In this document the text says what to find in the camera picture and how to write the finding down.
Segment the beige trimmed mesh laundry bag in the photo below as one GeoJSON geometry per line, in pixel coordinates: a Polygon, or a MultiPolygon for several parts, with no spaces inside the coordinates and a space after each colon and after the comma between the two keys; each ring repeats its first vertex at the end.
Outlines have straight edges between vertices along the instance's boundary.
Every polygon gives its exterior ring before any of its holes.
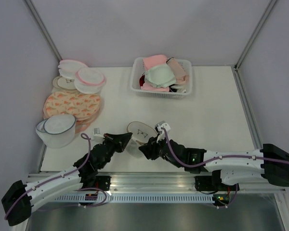
{"type": "Polygon", "coordinates": [[[130,122],[127,125],[127,132],[132,133],[132,137],[126,150],[135,158],[142,158],[144,154],[139,150],[139,147],[146,144],[151,137],[157,136],[157,132],[152,127],[139,121],[130,122]]]}

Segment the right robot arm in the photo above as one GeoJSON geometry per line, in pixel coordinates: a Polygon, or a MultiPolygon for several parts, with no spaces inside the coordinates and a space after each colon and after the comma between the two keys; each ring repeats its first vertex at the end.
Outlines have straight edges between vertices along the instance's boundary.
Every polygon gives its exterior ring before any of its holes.
{"type": "Polygon", "coordinates": [[[243,153],[221,153],[152,137],[139,150],[149,160],[162,158],[192,174],[211,173],[210,184],[216,190],[261,179],[274,186],[289,187],[289,153],[273,144],[243,153]]]}

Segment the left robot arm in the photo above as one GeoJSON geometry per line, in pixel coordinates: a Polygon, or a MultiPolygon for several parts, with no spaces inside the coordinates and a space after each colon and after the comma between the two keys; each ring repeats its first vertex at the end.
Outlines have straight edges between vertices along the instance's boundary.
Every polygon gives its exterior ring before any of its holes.
{"type": "Polygon", "coordinates": [[[105,133],[101,143],[89,146],[88,153],[68,169],[31,183],[14,182],[1,199],[4,219],[9,226],[16,226],[61,195],[82,189],[92,190],[98,171],[110,162],[114,153],[125,150],[131,137],[131,132],[119,135],[105,133]]]}

